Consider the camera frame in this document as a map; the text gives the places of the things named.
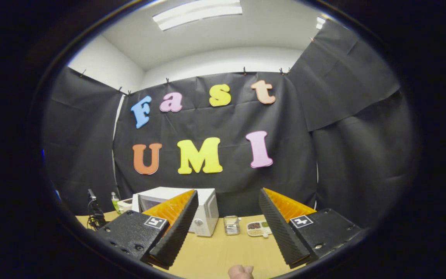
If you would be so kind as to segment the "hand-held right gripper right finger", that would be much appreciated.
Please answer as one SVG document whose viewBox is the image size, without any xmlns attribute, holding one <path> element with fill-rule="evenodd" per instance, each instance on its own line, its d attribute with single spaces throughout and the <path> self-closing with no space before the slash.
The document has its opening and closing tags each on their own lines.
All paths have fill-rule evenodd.
<svg viewBox="0 0 446 279">
<path fill-rule="evenodd" d="M 324 258 L 363 231 L 331 208 L 316 211 L 267 188 L 259 192 L 259 207 L 291 269 Z"/>
</svg>

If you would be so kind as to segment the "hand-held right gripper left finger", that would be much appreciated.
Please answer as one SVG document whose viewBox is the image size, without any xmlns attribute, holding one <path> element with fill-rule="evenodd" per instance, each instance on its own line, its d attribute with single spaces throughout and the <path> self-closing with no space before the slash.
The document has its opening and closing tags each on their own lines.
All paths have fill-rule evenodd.
<svg viewBox="0 0 446 279">
<path fill-rule="evenodd" d="M 184 244 L 198 206 L 197 190 L 189 189 L 144 212 L 125 211 L 95 234 L 119 253 L 169 269 Z"/>
</svg>

